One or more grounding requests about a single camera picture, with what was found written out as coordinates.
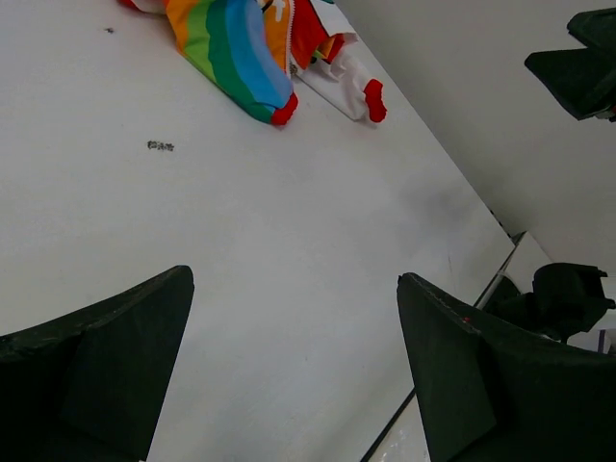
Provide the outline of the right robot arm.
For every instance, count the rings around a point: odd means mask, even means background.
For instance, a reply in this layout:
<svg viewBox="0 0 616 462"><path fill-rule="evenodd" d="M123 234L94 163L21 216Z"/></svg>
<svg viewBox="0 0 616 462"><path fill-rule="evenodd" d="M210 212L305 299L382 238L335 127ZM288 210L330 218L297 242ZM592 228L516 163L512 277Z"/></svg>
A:
<svg viewBox="0 0 616 462"><path fill-rule="evenodd" d="M591 117L615 121L615 10L575 14L568 33L579 49L533 52L526 68L559 105L577 120ZM483 310L525 330L565 343L588 332L615 301L604 294L607 274L593 266L553 263L538 269L532 290L508 298L492 298Z"/></svg>

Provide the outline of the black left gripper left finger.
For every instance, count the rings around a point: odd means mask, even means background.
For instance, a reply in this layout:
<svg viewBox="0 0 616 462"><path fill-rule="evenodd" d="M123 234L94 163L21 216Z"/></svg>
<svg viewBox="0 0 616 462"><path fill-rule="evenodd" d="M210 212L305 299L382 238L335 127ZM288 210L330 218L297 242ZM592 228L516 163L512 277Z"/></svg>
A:
<svg viewBox="0 0 616 462"><path fill-rule="evenodd" d="M193 293L193 271L176 266L2 336L2 460L145 460Z"/></svg>

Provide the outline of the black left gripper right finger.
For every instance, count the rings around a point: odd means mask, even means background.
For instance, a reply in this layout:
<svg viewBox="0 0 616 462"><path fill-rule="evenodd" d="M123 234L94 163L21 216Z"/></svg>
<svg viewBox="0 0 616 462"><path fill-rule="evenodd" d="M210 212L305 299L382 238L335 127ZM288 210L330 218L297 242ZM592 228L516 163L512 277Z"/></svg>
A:
<svg viewBox="0 0 616 462"><path fill-rule="evenodd" d="M525 331L415 273L398 311L434 461L611 461L615 360Z"/></svg>

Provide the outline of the rainbow children's zip jacket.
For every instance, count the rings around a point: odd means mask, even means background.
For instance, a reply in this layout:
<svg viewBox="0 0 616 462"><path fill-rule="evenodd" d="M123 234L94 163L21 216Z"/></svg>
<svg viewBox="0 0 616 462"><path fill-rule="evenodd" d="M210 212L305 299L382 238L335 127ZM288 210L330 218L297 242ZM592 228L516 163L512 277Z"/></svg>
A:
<svg viewBox="0 0 616 462"><path fill-rule="evenodd" d="M352 53L359 37L332 1L125 1L165 17L178 51L253 118L284 126L299 79L352 120L382 122L383 85Z"/></svg>

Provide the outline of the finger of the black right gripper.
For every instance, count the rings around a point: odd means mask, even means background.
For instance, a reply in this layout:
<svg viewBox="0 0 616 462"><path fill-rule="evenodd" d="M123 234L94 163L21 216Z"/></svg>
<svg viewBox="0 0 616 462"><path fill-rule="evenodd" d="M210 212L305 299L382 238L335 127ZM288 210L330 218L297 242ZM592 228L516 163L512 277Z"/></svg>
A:
<svg viewBox="0 0 616 462"><path fill-rule="evenodd" d="M577 120L615 119L615 10L575 14L567 24L579 49L533 52L526 68Z"/></svg>

